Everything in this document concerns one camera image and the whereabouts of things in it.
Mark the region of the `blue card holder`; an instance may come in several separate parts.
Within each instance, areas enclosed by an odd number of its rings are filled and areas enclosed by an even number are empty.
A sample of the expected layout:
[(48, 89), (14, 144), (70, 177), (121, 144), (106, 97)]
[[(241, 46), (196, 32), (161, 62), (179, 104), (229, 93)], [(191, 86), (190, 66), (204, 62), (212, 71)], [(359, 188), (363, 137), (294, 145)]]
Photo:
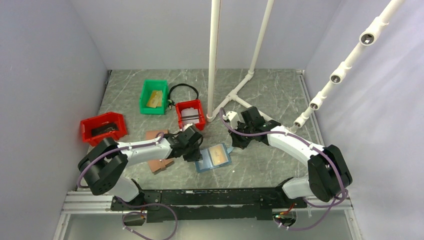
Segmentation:
[(220, 143), (209, 148), (201, 149), (201, 160), (195, 162), (196, 171), (203, 173), (212, 169), (227, 166), (232, 163), (230, 153), (234, 147)]

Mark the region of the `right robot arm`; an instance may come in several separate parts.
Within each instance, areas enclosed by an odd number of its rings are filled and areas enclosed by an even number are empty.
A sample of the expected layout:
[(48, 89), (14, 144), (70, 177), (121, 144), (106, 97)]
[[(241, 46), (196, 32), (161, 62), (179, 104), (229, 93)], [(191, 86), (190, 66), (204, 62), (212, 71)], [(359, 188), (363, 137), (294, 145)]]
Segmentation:
[(322, 146), (291, 133), (281, 123), (266, 120), (255, 106), (241, 113), (222, 111), (220, 116), (234, 148), (245, 149), (251, 141), (257, 141), (289, 154), (307, 168), (305, 176), (280, 184), (281, 190), (275, 194), (280, 207), (289, 207), (296, 198), (316, 197), (327, 203), (348, 195), (353, 178), (337, 146)]

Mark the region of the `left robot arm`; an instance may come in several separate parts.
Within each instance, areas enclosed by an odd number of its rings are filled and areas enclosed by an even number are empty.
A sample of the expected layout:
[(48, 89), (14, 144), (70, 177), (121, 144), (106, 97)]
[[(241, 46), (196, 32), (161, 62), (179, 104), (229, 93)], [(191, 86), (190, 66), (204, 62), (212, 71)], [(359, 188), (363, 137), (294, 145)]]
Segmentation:
[(94, 196), (112, 194), (129, 209), (137, 210), (144, 203), (144, 193), (135, 180), (124, 177), (124, 170), (152, 160), (199, 161), (203, 139), (193, 125), (177, 133), (159, 132), (152, 139), (136, 142), (118, 142), (106, 137), (78, 163), (77, 187), (89, 189)]

